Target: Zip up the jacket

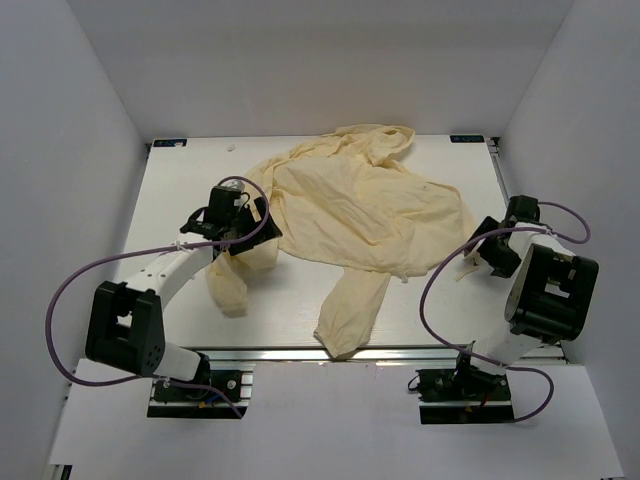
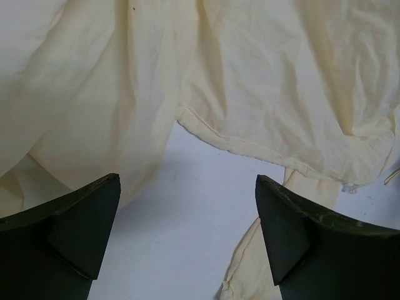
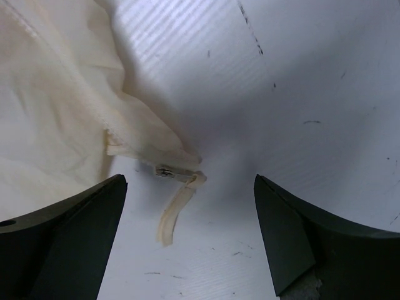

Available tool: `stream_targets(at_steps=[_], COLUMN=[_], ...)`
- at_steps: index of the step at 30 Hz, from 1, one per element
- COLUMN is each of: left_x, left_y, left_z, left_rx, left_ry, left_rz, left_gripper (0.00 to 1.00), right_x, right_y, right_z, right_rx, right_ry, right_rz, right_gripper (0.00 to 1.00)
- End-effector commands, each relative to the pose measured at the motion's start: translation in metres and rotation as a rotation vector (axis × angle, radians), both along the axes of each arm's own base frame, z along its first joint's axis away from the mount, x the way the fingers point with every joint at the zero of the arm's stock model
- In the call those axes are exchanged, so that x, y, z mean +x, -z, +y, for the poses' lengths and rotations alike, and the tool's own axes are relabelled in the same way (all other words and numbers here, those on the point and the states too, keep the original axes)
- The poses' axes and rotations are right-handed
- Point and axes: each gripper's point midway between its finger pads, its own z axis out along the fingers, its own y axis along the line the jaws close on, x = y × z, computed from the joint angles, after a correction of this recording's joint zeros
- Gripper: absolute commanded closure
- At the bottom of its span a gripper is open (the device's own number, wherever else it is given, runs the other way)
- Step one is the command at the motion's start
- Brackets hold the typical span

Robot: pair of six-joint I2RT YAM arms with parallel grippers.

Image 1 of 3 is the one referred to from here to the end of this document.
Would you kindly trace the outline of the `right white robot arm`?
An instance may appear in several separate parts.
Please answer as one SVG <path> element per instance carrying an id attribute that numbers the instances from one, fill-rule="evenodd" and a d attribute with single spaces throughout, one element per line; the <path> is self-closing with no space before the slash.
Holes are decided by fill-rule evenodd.
<path id="1" fill-rule="evenodd" d="M 510 280 L 504 322 L 487 337 L 473 341 L 451 374 L 453 390 L 472 399 L 484 391 L 488 376 L 502 376 L 508 366 L 542 345 L 575 340 L 582 332 L 599 273 L 599 264 L 565 248 L 555 234 L 522 230 L 488 237 L 503 228 L 541 228 L 540 202 L 519 195 L 509 199 L 505 217 L 483 220 L 463 255 L 482 260 L 493 276 Z"/>

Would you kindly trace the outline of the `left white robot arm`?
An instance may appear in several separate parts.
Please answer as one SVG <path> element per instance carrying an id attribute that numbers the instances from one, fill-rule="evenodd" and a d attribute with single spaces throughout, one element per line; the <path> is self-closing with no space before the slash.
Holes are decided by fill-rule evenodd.
<path id="1" fill-rule="evenodd" d="M 164 309 L 198 272 L 221 255 L 238 255 L 282 236 L 263 191 L 217 185 L 194 211 L 174 244 L 138 273 L 95 291 L 85 344 L 88 359 L 143 378 L 177 381 L 188 398 L 211 387 L 210 367 L 198 352 L 165 338 Z"/>

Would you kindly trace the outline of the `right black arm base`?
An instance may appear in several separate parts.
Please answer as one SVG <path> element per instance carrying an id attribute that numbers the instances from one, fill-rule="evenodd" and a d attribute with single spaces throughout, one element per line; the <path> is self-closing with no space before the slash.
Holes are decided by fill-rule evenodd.
<path id="1" fill-rule="evenodd" d="M 493 384 L 463 387 L 454 369 L 420 369 L 407 383 L 418 396 L 422 425 L 483 425 L 515 419 L 511 391 L 505 376 Z"/>

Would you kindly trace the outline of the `cream yellow jacket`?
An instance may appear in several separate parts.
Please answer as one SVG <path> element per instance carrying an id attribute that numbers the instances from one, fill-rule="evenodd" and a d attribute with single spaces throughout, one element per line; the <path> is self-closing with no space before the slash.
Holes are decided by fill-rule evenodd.
<path id="1" fill-rule="evenodd" d="M 415 132 L 354 125 L 299 144 L 254 166 L 249 193 L 266 195 L 282 232 L 248 252 L 222 254 L 206 270 L 227 316 L 248 306 L 243 270 L 274 267 L 279 252 L 342 267 L 324 300 L 315 337 L 333 358 L 365 345 L 392 277 L 419 277 L 461 246 L 474 227 L 460 192 L 405 168 Z"/>

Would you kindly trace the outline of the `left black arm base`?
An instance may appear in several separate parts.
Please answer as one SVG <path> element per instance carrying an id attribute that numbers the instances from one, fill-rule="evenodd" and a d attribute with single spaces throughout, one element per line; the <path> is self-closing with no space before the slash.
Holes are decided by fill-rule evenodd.
<path id="1" fill-rule="evenodd" d="M 252 393 L 253 371 L 249 367 L 213 366 L 208 385 L 219 390 L 238 410 L 237 415 L 219 393 L 185 389 L 155 382 L 147 407 L 152 419 L 240 420 L 246 413 Z"/>

